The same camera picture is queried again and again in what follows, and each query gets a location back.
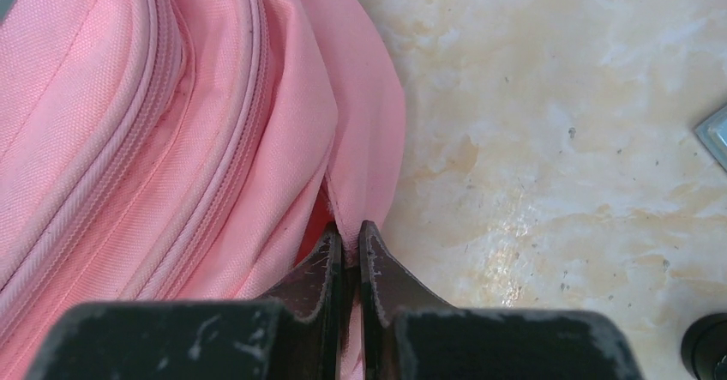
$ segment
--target pink backpack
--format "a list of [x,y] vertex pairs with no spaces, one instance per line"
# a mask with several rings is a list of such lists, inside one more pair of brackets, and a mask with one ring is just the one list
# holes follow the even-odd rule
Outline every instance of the pink backpack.
[[404,100],[356,0],[0,3],[0,377],[72,305],[253,298],[383,222]]

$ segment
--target zipper teeth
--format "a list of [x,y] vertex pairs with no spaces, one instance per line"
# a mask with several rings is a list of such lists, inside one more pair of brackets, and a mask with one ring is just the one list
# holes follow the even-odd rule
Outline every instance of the zipper teeth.
[[195,235],[192,238],[193,244],[190,244],[183,254],[177,265],[173,268],[176,273],[167,276],[156,295],[157,299],[173,299],[182,289],[184,284],[192,275],[194,269],[199,264],[201,258],[209,251],[212,244],[210,239],[212,232],[219,228],[220,223],[226,221],[226,217],[221,216],[221,211],[229,205],[229,201],[237,193],[231,193],[239,185],[244,182],[246,176],[241,175],[241,171],[247,165],[250,159],[250,152],[257,143],[256,138],[260,135],[262,127],[260,126],[261,118],[267,114],[269,104],[266,102],[265,92],[268,83],[268,53],[269,36],[267,31],[267,18],[264,15],[262,0],[257,1],[257,14],[259,24],[259,57],[258,67],[255,77],[255,88],[253,90],[253,99],[250,105],[250,115],[243,127],[243,135],[237,142],[235,155],[239,156],[233,160],[232,164],[225,174],[222,185],[218,188],[216,196],[213,199],[211,208],[208,210],[201,224],[198,226]]
[[19,298],[15,299],[14,306],[3,317],[8,320],[0,329],[0,342],[4,341],[12,332],[12,329],[22,319],[23,311],[33,307],[39,296],[45,290],[50,279],[58,271],[59,267],[68,258],[70,252],[80,237],[90,227],[93,220],[104,206],[109,196],[121,181],[123,174],[128,170],[131,161],[138,154],[141,145],[146,139],[151,128],[165,109],[167,88],[170,80],[176,74],[177,68],[181,66],[181,43],[171,32],[176,24],[173,15],[170,15],[168,7],[169,0],[153,0],[151,10],[156,11],[157,21],[152,24],[157,30],[156,52],[153,54],[153,71],[146,90],[147,97],[142,101],[142,106],[133,122],[129,133],[123,140],[121,147],[114,155],[110,165],[107,167],[99,182],[93,187],[90,197],[84,202],[67,232],[58,240],[58,248],[55,253],[48,255],[42,264],[49,264],[45,272],[31,280]]

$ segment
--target bag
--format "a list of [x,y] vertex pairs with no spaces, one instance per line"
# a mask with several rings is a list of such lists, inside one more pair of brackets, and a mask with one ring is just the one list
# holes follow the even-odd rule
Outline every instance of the bag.
[[4,378],[80,302],[253,298],[328,219],[353,263],[393,200],[403,93],[356,0],[14,0],[0,47]]

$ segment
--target beige tabletop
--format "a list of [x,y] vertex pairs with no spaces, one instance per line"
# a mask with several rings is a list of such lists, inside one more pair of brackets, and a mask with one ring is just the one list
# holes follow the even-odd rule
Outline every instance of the beige tabletop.
[[727,311],[727,0],[360,0],[407,95],[391,251],[465,307],[599,311],[649,379]]

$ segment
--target zipper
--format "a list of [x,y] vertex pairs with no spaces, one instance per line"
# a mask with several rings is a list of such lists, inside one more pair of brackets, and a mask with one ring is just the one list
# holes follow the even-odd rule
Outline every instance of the zipper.
[[[249,107],[243,107],[238,116],[231,142],[225,154],[231,162],[221,176],[221,182],[210,189],[214,193],[206,207],[195,208],[198,220],[190,221],[180,233],[161,264],[154,270],[137,299],[174,299],[209,250],[214,237],[226,221],[231,205],[237,200],[246,173],[255,155],[270,107],[267,19],[262,0],[249,0],[253,57],[251,58],[248,87],[253,87]],[[182,236],[192,234],[191,238]]]
[[[39,241],[28,254],[0,293],[0,344],[4,343],[43,294],[75,243],[104,207],[120,179],[138,155],[141,145],[164,113],[176,86],[175,77],[182,74],[183,45],[171,8],[171,0],[147,0],[149,17],[149,50],[141,91],[117,128],[123,139],[116,145],[107,143],[92,165],[99,178],[82,178],[71,191],[61,210],[64,216],[53,218]],[[69,201],[81,202],[74,207]]]

